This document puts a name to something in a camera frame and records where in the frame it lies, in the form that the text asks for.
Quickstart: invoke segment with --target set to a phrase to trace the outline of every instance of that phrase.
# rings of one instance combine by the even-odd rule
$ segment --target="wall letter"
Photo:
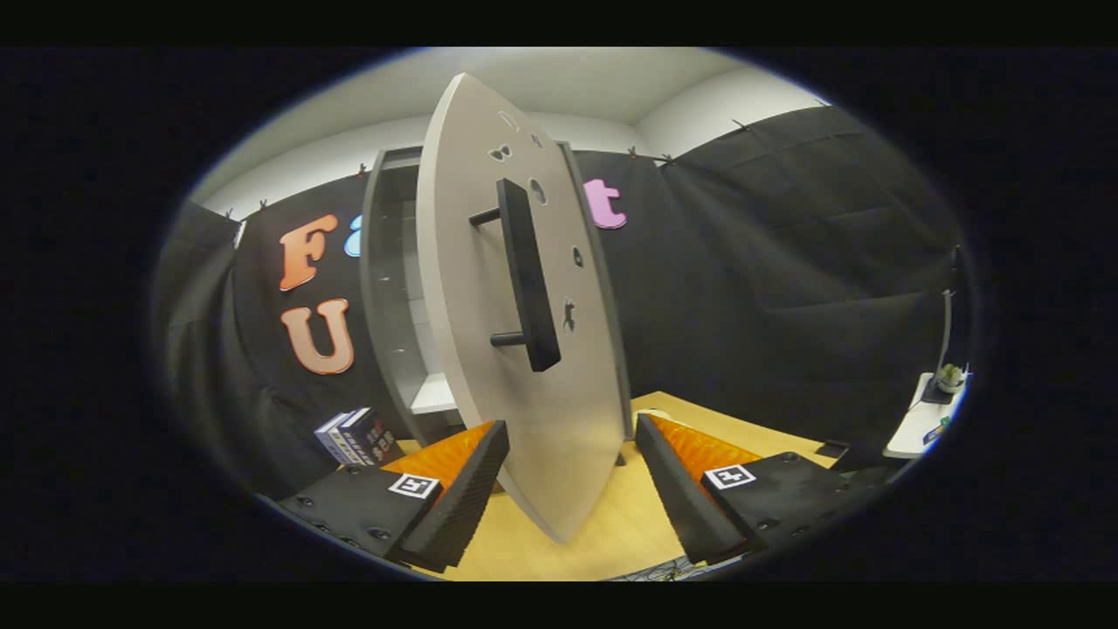
[[[615,188],[607,188],[601,179],[590,179],[582,183],[586,190],[586,200],[590,203],[590,216],[594,223],[603,229],[616,229],[628,220],[624,213],[616,212],[609,206],[609,199],[622,196]]]
[[[361,215],[358,213],[350,222],[350,229],[356,229],[350,237],[345,238],[345,255],[350,257],[361,257]]]
[[[314,349],[311,327],[306,324],[311,320],[310,307],[292,307],[281,314],[280,321],[287,327],[295,358],[309,371],[323,375],[340,374],[353,364],[353,343],[345,327],[348,307],[349,302],[344,298],[331,298],[319,304],[319,314],[326,321],[330,342],[334,345],[333,356],[323,356]]]
[[[283,245],[283,279],[280,282],[280,289],[290,290],[314,277],[318,270],[306,263],[306,256],[311,256],[311,259],[321,258],[326,249],[326,238],[318,231],[332,231],[337,226],[338,218],[328,213],[280,238],[280,244]]]

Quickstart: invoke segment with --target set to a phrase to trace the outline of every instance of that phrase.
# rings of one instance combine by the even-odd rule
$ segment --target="letter u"
[[[307,325],[311,320],[310,307],[292,307],[281,314],[280,321],[287,327],[295,358],[307,371],[323,375],[340,374],[353,364],[353,342],[345,327],[348,307],[349,302],[344,298],[331,298],[319,304],[319,314],[326,321],[330,342],[334,346],[332,356],[323,356],[314,347],[311,327]]]

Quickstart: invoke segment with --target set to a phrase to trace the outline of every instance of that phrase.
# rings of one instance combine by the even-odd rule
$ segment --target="white shelf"
[[[926,445],[923,436],[939,426],[940,418],[955,418],[955,412],[959,409],[959,402],[966,395],[966,385],[964,385],[963,391],[955,394],[950,404],[929,404],[926,402],[917,404],[917,401],[923,394],[923,388],[927,387],[930,380],[931,374],[925,373],[917,381],[916,393],[912,394],[912,401],[909,403],[912,410],[906,413],[901,426],[897,428],[897,433],[893,435],[889,446],[882,452],[885,457],[896,459],[916,459],[920,457],[939,441],[939,438],[937,438],[935,441]]]
[[[451,395],[451,385],[446,384],[445,374],[428,374],[416,399],[411,401],[411,413],[416,416],[452,411],[457,408],[454,397]]]

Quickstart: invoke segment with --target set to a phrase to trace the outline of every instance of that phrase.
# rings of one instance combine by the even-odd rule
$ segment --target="black door handle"
[[[533,372],[546,372],[560,361],[559,340],[551,317],[551,299],[543,280],[543,265],[536,242],[536,226],[528,191],[508,179],[496,182],[498,207],[470,217],[479,226],[501,219],[504,249],[509,256],[509,276],[520,316],[519,333],[490,336],[493,347],[524,345]]]

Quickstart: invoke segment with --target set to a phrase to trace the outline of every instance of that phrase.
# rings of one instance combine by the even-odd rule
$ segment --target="small plant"
[[[963,370],[951,364],[944,365],[936,374],[936,382],[947,393],[955,393],[961,389],[964,380],[966,379],[964,378]]]

